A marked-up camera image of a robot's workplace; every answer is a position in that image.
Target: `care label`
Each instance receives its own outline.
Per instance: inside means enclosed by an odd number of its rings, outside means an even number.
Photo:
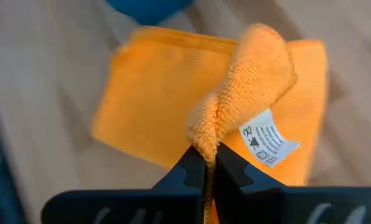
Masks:
[[[252,118],[239,129],[249,151],[257,160],[270,168],[300,146],[300,143],[285,140],[281,136],[274,124],[270,109]]]

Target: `wooden surface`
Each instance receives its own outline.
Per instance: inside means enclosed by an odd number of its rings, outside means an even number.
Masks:
[[[371,185],[371,0],[196,0],[162,26],[238,38],[254,22],[326,43],[310,184]],[[166,173],[88,133],[111,52],[136,26],[101,0],[0,0],[0,132],[32,222],[64,190],[150,187]]]

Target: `folded towel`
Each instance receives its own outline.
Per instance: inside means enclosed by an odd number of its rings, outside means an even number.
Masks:
[[[198,143],[187,139],[187,127],[200,130],[196,128],[201,121],[198,117],[204,117],[206,123],[215,127],[203,132],[211,134],[206,135],[211,138],[207,142],[212,142],[206,147],[214,149],[216,142],[222,140],[278,181],[286,185],[304,185],[324,112],[324,45],[318,40],[285,45],[270,28],[260,27],[264,32],[249,30],[251,33],[246,34],[246,40],[253,37],[251,42],[243,42],[238,50],[237,43],[232,40],[157,27],[137,30],[128,44],[113,56],[105,94],[93,121],[93,136],[117,150],[171,168],[190,143]],[[262,42],[260,46],[258,42],[266,38],[273,39],[273,45]],[[278,58],[272,57],[271,52],[279,52],[279,49],[282,53]],[[234,66],[228,69],[231,61]],[[248,72],[239,72],[244,68]],[[242,83],[241,88],[229,85],[246,78],[242,74],[261,76],[251,83]],[[239,91],[244,88],[248,91],[245,96],[251,98],[243,100],[253,103],[243,104],[237,97],[243,94]],[[203,98],[205,101],[195,110]],[[233,100],[240,100],[239,108],[231,108]],[[254,157],[237,129],[267,107],[281,135],[300,143],[300,147],[273,168]],[[214,158],[215,151],[209,153],[205,154],[207,161]]]
[[[187,132],[207,162],[205,223],[212,219],[211,191],[218,143],[228,132],[274,104],[296,80],[285,40],[268,26],[249,28],[223,83],[195,109]]]

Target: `orange cloth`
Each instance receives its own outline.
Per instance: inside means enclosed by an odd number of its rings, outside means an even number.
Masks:
[[[207,164],[205,223],[212,220],[217,145],[229,132],[269,108],[297,81],[291,52],[272,28],[251,26],[240,41],[223,83],[191,116],[187,135]]]
[[[236,44],[157,27],[137,30],[113,56],[93,136],[171,168],[190,145],[190,112],[223,81]],[[271,111],[281,135],[301,146],[271,169],[251,155],[237,129],[223,142],[280,182],[303,185],[324,111],[326,56],[318,40],[290,42],[288,47],[298,82]]]

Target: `blue object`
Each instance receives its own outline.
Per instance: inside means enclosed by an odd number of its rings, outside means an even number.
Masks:
[[[155,26],[185,9],[192,0],[105,0],[115,10],[141,25]]]

